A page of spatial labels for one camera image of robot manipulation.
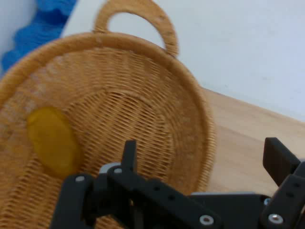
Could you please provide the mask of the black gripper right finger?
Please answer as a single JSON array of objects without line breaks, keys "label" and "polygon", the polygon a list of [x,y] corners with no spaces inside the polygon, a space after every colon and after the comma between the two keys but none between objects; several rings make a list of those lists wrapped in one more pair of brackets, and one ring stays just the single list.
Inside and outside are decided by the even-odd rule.
[{"label": "black gripper right finger", "polygon": [[305,227],[305,163],[279,139],[264,142],[263,166],[277,191],[261,214],[264,229],[303,229]]}]

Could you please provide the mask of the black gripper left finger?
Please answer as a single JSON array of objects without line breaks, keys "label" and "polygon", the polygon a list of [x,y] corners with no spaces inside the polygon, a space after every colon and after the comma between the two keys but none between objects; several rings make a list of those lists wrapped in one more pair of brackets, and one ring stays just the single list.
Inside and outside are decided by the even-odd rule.
[{"label": "black gripper left finger", "polygon": [[94,229],[111,216],[126,229],[220,229],[221,218],[165,183],[137,173],[137,143],[125,143],[122,161],[96,177],[68,176],[52,229]]}]

